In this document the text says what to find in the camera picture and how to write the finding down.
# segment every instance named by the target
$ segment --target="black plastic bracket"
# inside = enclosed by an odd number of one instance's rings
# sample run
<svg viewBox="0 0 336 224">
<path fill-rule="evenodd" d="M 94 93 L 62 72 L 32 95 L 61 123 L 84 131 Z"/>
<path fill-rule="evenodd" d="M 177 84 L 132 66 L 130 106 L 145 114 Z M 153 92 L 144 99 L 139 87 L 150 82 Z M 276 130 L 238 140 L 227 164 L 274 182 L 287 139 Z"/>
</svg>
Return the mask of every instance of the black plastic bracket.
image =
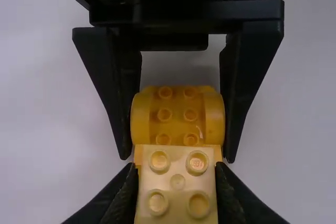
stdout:
<svg viewBox="0 0 336 224">
<path fill-rule="evenodd" d="M 120 158 L 132 152 L 130 111 L 142 57 L 131 30 L 74 28 L 72 39 L 107 111 Z"/>
<path fill-rule="evenodd" d="M 284 21 L 245 22 L 220 53 L 220 92 L 226 112 L 224 156 L 236 158 L 247 112 L 284 37 Z"/>
</svg>

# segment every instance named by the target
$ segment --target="lego logo on stud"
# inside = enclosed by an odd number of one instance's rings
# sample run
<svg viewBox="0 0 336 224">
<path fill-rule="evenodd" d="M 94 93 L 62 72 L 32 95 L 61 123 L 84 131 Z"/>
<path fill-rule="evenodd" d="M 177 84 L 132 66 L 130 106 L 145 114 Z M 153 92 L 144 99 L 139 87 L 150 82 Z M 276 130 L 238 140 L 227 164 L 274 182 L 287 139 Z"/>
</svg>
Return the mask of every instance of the lego logo on stud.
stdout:
<svg viewBox="0 0 336 224">
<path fill-rule="evenodd" d="M 197 95 L 197 89 L 195 87 L 187 87 L 183 91 L 185 99 L 193 99 Z"/>
<path fill-rule="evenodd" d="M 153 216 L 161 216 L 168 210 L 169 202 L 164 192 L 152 190 L 148 196 L 148 210 Z"/>
<path fill-rule="evenodd" d="M 189 174 L 201 176 L 208 169 L 209 158 L 204 152 L 193 151 L 188 155 L 185 165 Z"/>
<path fill-rule="evenodd" d="M 166 152 L 155 151 L 149 160 L 151 170 L 157 174 L 164 174 L 169 170 L 170 159 Z"/>
<path fill-rule="evenodd" d="M 168 100 L 173 96 L 173 90 L 166 86 L 160 87 L 158 94 L 161 99 Z"/>
<path fill-rule="evenodd" d="M 194 192 L 187 204 L 188 213 L 195 219 L 202 219 L 210 213 L 210 199 L 202 191 Z"/>
</svg>

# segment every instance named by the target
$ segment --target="transparent yellow lego piece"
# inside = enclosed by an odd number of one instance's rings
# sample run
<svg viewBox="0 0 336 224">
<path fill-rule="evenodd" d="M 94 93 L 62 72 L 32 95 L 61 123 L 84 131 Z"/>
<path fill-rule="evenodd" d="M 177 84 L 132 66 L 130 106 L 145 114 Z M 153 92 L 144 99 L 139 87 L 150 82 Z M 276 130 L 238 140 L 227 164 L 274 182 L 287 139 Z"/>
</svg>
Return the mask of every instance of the transparent yellow lego piece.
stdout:
<svg viewBox="0 0 336 224">
<path fill-rule="evenodd" d="M 225 111 L 209 86 L 147 87 L 131 109 L 134 145 L 223 146 Z"/>
<path fill-rule="evenodd" d="M 218 223 L 215 149 L 140 145 L 135 224 Z"/>
</svg>

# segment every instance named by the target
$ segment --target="yellow lego brick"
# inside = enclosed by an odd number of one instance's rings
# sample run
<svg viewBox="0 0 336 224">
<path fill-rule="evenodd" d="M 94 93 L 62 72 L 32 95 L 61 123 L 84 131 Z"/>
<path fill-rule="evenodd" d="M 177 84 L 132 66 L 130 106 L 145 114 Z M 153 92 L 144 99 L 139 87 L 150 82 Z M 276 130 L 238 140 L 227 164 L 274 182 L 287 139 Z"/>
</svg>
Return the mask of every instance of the yellow lego brick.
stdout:
<svg viewBox="0 0 336 224">
<path fill-rule="evenodd" d="M 147 87 L 131 109 L 134 145 L 223 146 L 225 111 L 209 86 Z"/>
<path fill-rule="evenodd" d="M 214 149 L 143 145 L 135 224 L 217 224 Z"/>
</svg>

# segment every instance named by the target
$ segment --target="white background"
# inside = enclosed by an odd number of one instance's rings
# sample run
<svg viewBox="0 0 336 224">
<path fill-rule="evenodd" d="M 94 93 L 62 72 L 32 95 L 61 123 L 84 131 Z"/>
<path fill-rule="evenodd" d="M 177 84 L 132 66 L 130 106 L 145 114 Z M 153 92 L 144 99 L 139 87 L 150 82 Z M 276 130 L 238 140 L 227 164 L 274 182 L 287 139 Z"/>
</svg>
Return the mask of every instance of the white background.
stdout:
<svg viewBox="0 0 336 224">
<path fill-rule="evenodd" d="M 291 223 L 336 222 L 336 0 L 285 0 L 285 39 L 248 113 L 234 172 Z M 75 0 L 1 0 L 1 223 L 60 223 L 126 164 L 71 41 Z M 205 52 L 143 54 L 142 86 L 218 88 Z"/>
</svg>

